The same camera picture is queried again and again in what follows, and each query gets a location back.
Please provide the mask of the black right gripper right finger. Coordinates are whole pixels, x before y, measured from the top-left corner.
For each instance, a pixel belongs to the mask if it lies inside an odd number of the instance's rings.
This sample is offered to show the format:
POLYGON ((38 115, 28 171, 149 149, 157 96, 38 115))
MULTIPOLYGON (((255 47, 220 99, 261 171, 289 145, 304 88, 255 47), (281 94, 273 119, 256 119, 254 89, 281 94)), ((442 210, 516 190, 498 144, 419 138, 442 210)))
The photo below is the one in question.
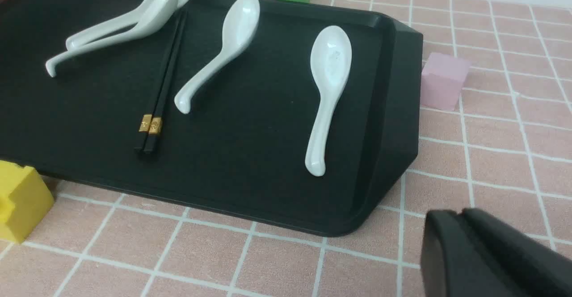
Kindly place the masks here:
POLYGON ((511 279, 532 297, 569 297, 571 260, 478 208, 461 213, 511 279))

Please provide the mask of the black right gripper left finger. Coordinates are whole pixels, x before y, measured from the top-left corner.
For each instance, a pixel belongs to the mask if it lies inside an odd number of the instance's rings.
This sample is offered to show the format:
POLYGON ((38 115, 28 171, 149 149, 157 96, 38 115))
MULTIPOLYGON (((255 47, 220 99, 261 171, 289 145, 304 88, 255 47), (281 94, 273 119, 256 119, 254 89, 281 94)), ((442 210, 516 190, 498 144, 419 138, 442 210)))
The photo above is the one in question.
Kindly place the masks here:
POLYGON ((427 297, 526 297, 453 211, 428 211, 421 246, 427 297))

